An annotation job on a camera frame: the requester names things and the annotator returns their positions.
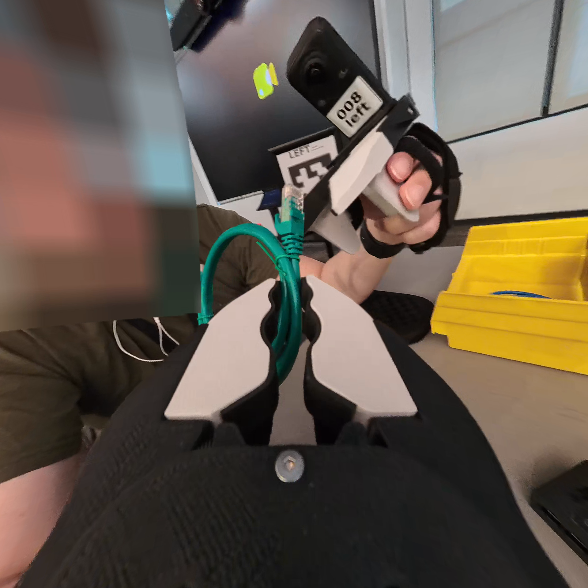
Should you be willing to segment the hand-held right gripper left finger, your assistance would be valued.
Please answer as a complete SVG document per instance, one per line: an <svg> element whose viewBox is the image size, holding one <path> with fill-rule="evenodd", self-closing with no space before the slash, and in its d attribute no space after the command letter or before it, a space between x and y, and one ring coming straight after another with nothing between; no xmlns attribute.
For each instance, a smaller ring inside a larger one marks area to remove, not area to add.
<svg viewBox="0 0 588 588"><path fill-rule="evenodd" d="M168 420L220 424L224 409L266 381L271 344L261 327L272 308L270 291L279 284L267 279L211 319L165 409Z"/></svg>

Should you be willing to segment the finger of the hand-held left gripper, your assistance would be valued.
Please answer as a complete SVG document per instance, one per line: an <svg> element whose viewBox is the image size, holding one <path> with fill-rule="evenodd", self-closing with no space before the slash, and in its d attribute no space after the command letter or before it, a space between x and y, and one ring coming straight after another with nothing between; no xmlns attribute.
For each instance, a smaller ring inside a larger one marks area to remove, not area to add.
<svg viewBox="0 0 588 588"><path fill-rule="evenodd" d="M305 231L311 232L347 254L356 254L361 247L357 229L349 212L335 215L321 212L318 216L305 213Z"/></svg>
<svg viewBox="0 0 588 588"><path fill-rule="evenodd" d="M381 132L371 132L351 151L329 180L330 208L341 215L365 195L385 217L395 214L395 183L386 171L393 147Z"/></svg>

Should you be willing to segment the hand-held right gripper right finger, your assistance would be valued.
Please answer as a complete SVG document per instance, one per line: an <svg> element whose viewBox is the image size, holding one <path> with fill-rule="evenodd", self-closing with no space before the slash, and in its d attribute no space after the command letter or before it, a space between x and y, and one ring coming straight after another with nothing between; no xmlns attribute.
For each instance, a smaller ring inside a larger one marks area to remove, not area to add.
<svg viewBox="0 0 588 588"><path fill-rule="evenodd" d="M317 337L307 335L317 383L355 406L355 422L414 416L416 404L370 315L317 277L306 283L311 295L305 317L318 321Z"/></svg>

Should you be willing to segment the yellow plastic bin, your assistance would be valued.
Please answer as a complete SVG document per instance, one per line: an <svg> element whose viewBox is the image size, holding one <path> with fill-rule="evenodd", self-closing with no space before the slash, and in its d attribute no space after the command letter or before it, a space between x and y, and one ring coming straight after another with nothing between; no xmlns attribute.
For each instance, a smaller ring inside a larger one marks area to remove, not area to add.
<svg viewBox="0 0 588 588"><path fill-rule="evenodd" d="M587 374L587 217L470 229L434 334L451 348Z"/></svg>

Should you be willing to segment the person's left forearm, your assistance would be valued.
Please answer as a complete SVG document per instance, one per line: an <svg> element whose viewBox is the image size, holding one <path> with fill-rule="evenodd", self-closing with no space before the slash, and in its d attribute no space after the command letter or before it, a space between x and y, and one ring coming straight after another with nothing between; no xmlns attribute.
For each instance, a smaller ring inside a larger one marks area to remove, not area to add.
<svg viewBox="0 0 588 588"><path fill-rule="evenodd" d="M392 258L377 258L363 245L355 254L340 251L323 263L302 255L301 277L314 276L356 303L364 302L376 289Z"/></svg>

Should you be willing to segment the person's right forearm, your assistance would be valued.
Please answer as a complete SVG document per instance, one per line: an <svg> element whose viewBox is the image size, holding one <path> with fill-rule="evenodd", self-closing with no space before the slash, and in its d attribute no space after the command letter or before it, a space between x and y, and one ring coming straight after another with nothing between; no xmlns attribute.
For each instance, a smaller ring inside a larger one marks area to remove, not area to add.
<svg viewBox="0 0 588 588"><path fill-rule="evenodd" d="M87 450L1 483L1 587L14 587L70 499Z"/></svg>

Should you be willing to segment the person's left hand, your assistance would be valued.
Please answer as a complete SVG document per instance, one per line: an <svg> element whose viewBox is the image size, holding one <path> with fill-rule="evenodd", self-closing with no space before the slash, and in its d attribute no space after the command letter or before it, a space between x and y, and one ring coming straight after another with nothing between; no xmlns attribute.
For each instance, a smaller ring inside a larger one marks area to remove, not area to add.
<svg viewBox="0 0 588 588"><path fill-rule="evenodd" d="M399 197L408 210L419 212L419 221L410 222L382 211L365 195L360 196L368 231L379 242L388 245L415 245L432 238L440 226L440 201L424 203L432 181L421 163L405 152L397 151L387 162L387 174L399 185Z"/></svg>

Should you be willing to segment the printed marker card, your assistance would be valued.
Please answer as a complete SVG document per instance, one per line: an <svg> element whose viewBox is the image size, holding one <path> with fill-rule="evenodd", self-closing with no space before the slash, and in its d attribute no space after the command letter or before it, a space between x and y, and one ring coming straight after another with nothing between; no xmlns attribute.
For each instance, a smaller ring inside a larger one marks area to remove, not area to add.
<svg viewBox="0 0 588 588"><path fill-rule="evenodd" d="M269 149L275 156L284 183L308 194L327 174L339 153L333 129L304 136Z"/></svg>

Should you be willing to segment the yellow green sticker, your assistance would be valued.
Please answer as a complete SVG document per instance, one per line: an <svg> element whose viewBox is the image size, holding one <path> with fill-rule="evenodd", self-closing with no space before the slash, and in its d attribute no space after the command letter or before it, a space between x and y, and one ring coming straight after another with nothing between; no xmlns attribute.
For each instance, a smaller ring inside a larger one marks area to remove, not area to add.
<svg viewBox="0 0 588 588"><path fill-rule="evenodd" d="M271 96L279 86L275 65L272 62L258 65L253 72L253 82L259 99Z"/></svg>

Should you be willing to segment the large dark display screen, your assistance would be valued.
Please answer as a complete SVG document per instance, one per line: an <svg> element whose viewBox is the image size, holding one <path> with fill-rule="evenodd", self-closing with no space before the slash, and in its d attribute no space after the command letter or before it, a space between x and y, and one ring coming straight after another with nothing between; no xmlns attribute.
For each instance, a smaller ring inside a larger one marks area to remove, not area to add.
<svg viewBox="0 0 588 588"><path fill-rule="evenodd" d="M181 1L171 24L187 133L218 201L278 187L270 148L330 127L292 88L286 65L307 24L328 20L376 75L373 1ZM279 86L258 98L254 69L275 65Z"/></svg>

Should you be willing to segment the olive green shirt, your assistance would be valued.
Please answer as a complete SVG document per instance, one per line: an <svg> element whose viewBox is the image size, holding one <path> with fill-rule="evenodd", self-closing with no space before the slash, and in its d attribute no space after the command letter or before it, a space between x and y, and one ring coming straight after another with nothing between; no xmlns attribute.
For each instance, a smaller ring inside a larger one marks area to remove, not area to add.
<svg viewBox="0 0 588 588"><path fill-rule="evenodd" d="M197 315L88 322L1 333L1 481L77 454L82 418L108 418Z"/></svg>

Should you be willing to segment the black keyboard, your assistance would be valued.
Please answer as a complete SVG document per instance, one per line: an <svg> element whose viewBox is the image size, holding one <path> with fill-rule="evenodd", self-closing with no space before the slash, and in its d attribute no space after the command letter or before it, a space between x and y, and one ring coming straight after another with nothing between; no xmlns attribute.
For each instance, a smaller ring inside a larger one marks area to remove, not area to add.
<svg viewBox="0 0 588 588"><path fill-rule="evenodd" d="M530 506L587 564L587 460L533 489Z"/></svg>

